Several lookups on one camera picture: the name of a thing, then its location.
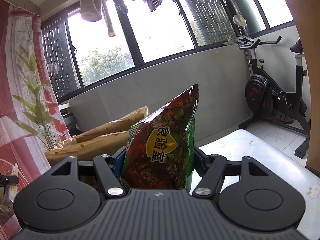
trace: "green snack bag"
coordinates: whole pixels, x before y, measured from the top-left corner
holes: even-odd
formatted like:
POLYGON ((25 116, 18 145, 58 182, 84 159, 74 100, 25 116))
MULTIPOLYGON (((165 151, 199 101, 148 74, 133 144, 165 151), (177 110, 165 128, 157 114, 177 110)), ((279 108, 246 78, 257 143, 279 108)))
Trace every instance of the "green snack bag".
POLYGON ((129 129, 122 178, 132 188, 190 189, 198 84, 129 129))

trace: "floor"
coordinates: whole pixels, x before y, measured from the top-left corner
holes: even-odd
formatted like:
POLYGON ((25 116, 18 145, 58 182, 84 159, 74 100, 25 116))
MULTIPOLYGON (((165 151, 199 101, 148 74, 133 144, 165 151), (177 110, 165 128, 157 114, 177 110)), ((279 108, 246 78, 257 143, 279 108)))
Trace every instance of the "floor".
MULTIPOLYGON (((235 123, 230 127, 227 127, 206 138, 196 141, 195 142, 196 146, 201 147, 215 140, 218 140, 228 135, 229 133, 232 133, 233 131, 238 129, 238 124, 243 121, 244 120, 238 123, 235 123)), ((302 128, 297 121, 295 121, 292 124, 292 126, 295 126, 297 128, 302 128)), ((260 139, 264 140, 265 142, 267 142, 274 148, 278 149, 279 151, 283 152, 284 154, 288 155, 289 157, 291 157, 301 165, 303 166, 306 165, 308 152, 306 156, 303 157, 303 159, 300 159, 294 155, 296 148, 299 145, 301 145, 306 139, 305 135, 302 135, 300 133, 297 133, 297 132, 294 132, 286 128, 282 128, 264 121, 257 121, 255 123, 250 124, 247 128, 247 131, 259 137, 260 139)))

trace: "stationary bicycle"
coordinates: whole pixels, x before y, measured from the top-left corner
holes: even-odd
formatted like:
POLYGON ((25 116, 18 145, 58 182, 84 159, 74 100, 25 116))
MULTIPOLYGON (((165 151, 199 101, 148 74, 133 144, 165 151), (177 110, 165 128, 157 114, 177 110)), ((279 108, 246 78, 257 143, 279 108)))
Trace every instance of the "stationary bicycle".
POLYGON ((307 76, 307 70, 302 68, 302 58, 305 57, 300 39, 296 44, 291 46, 290 50, 297 53, 296 65, 296 91, 285 92, 281 87, 263 70, 263 59, 259 59, 258 65, 255 48, 263 44, 277 44, 281 40, 281 36, 276 41, 255 41, 244 35, 232 36, 233 41, 238 44, 239 49, 251 50, 251 59, 249 64, 252 66, 252 76, 245 86, 245 99, 252 111, 252 117, 241 124, 239 129, 246 129, 247 126, 261 119, 281 127, 293 130, 295 132, 307 135, 306 140, 295 150, 294 155, 303 158, 309 148, 310 125, 305 119, 307 106, 302 96, 302 78, 307 76), (280 112, 291 119, 298 120, 302 129, 292 127, 290 125, 270 120, 272 115, 280 112))

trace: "bike seat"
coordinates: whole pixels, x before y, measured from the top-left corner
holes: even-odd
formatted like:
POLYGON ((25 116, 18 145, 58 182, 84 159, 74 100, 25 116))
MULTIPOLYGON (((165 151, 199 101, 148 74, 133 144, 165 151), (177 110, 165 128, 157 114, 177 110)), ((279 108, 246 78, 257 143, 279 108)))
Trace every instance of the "bike seat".
POLYGON ((290 50, 294 53, 303 53, 303 48, 300 39, 297 40, 296 44, 290 47, 290 50))

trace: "red and white curtain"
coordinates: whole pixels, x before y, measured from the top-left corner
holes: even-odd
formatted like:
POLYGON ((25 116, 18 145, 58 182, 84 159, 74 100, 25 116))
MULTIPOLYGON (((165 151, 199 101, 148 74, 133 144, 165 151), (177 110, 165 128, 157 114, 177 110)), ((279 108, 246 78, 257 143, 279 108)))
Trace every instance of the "red and white curtain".
MULTIPOLYGON (((0 173, 17 163, 20 191, 50 169, 44 153, 69 137, 46 68, 40 17, 0 0, 0 173)), ((19 229, 0 203, 0 240, 19 229)))

